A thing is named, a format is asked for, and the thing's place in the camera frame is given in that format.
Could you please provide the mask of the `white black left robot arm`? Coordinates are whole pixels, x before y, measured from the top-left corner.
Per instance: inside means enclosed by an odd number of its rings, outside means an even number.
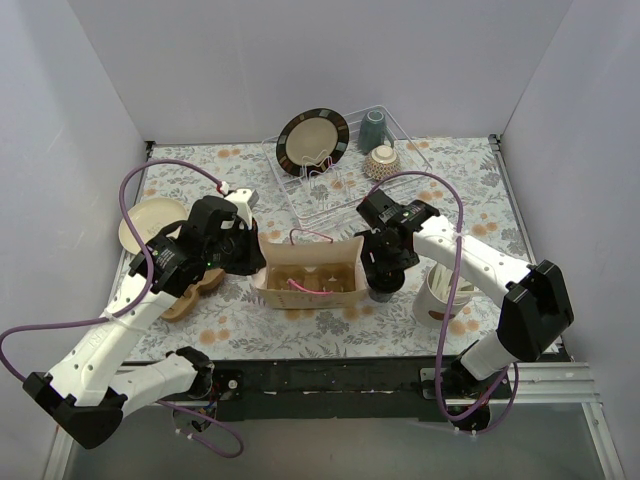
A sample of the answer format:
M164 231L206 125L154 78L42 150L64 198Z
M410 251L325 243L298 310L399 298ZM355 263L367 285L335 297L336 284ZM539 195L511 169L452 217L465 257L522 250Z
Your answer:
M126 374L119 368L152 323L207 271L248 276L265 266L252 215L257 201L249 189L197 200L187 220L162 228L136 255L105 322L48 372L24 380L24 391L82 447L103 444L126 416L158 400L209 395L213 363L193 347Z

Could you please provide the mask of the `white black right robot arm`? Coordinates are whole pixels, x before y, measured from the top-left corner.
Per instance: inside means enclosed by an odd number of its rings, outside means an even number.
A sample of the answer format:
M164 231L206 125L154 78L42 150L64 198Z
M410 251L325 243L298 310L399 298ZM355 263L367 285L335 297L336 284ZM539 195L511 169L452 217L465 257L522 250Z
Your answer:
M383 191L358 205L368 224L361 261L372 299L385 302L400 290L405 271L426 257L461 276L500 309L497 329L465 349L442 378L446 393L475 397L512 362L535 362L571 325L574 313L561 269L544 260L529 264L464 235L421 200L395 202Z

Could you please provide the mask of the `paper bag pink handles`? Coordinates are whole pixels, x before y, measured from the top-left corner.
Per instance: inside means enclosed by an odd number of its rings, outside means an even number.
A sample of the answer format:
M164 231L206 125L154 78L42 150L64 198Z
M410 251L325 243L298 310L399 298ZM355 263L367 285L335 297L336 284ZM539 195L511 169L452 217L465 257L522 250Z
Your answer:
M251 276L266 305L279 310L351 308L367 294L364 240L300 244L259 241L266 266Z

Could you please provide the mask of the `brown cardboard cup carrier stack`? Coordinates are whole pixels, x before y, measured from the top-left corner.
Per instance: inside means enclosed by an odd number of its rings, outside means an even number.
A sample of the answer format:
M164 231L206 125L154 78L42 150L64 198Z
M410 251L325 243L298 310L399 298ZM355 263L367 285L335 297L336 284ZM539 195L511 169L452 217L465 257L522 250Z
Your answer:
M201 296L216 289L224 278L225 272L222 269L207 270L203 278L190 285L160 318L168 323L176 323L185 319L194 310Z

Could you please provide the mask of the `dark translucent takeout cup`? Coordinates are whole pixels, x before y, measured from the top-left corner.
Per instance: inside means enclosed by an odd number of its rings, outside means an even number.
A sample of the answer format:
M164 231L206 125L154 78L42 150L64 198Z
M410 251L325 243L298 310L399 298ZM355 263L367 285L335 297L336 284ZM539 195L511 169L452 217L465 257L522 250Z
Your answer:
M379 290L375 290L373 288L369 289L369 297L378 303L387 303L391 300L391 298L393 297L394 293L393 292L387 292L387 291L379 291Z

